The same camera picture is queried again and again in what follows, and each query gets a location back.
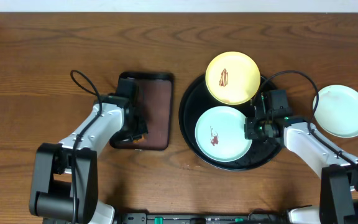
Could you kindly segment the light green plate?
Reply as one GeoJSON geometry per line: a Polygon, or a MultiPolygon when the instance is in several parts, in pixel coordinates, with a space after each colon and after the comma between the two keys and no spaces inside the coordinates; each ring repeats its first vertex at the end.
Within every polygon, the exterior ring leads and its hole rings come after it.
{"type": "Polygon", "coordinates": [[[318,95],[312,107],[321,128],[340,138],[358,136],[358,92],[344,85],[329,85],[318,95]]]}
{"type": "Polygon", "coordinates": [[[246,116],[228,106],[216,106],[197,120],[195,139],[201,152],[218,162],[232,162],[244,156],[252,145],[244,137],[246,116]]]}

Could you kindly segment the yellow plate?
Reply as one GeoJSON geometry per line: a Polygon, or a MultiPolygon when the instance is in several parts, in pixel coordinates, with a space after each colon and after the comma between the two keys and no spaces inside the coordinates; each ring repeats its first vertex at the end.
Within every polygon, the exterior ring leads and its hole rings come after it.
{"type": "Polygon", "coordinates": [[[259,89],[257,64],[241,52],[224,52],[209,63],[205,82],[210,94],[221,103],[240,105],[249,101],[259,89]]]}

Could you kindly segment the green orange sponge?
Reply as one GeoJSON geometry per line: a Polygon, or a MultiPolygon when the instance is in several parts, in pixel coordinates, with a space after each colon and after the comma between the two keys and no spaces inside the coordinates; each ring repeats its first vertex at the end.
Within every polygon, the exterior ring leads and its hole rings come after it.
{"type": "Polygon", "coordinates": [[[144,138],[142,137],[140,139],[133,140],[132,143],[138,144],[138,143],[142,142],[143,140],[144,140],[144,138]]]}

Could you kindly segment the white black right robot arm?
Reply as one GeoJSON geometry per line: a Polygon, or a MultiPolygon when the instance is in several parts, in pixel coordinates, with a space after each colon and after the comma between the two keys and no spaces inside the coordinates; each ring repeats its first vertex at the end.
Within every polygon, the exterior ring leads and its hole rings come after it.
{"type": "Polygon", "coordinates": [[[268,140],[300,157],[320,178],[319,206],[288,211],[289,223],[358,223],[358,157],[343,151],[301,116],[285,90],[258,93],[255,115],[245,119],[245,138],[268,140]]]}

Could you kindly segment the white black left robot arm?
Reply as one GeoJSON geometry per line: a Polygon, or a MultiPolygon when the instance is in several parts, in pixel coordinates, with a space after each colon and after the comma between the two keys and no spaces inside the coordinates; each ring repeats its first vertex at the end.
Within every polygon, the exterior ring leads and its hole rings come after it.
{"type": "Polygon", "coordinates": [[[90,115],[57,144],[43,143],[35,155],[29,211],[47,223],[113,223],[115,210],[98,198],[98,156],[107,143],[142,139],[145,120],[137,107],[139,85],[119,80],[98,95],[90,115]]]}

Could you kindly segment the black rectangular water tray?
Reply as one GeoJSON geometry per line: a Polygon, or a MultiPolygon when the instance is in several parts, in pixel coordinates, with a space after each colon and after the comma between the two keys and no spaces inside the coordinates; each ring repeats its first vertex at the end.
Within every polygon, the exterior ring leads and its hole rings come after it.
{"type": "MultiPolygon", "coordinates": [[[[139,85],[138,104],[141,104],[148,133],[138,144],[132,142],[113,143],[113,136],[109,144],[116,149],[138,149],[162,151],[167,148],[170,134],[170,113],[172,110],[173,74],[123,72],[120,78],[134,79],[139,85]]],[[[110,93],[103,101],[114,103],[122,108],[123,99],[110,93]]]]}

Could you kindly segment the black round tray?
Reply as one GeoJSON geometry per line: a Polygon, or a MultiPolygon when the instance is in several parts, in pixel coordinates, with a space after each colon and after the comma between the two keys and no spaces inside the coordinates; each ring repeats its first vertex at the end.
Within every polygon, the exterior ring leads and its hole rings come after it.
{"type": "Polygon", "coordinates": [[[271,161],[282,147],[271,140],[256,140],[248,152],[241,158],[231,162],[218,162],[205,155],[198,147],[195,138],[195,127],[199,117],[208,109],[223,104],[208,91],[205,76],[201,75],[184,93],[178,111],[181,134],[188,147],[203,161],[219,169],[240,171],[256,169],[271,161]]]}

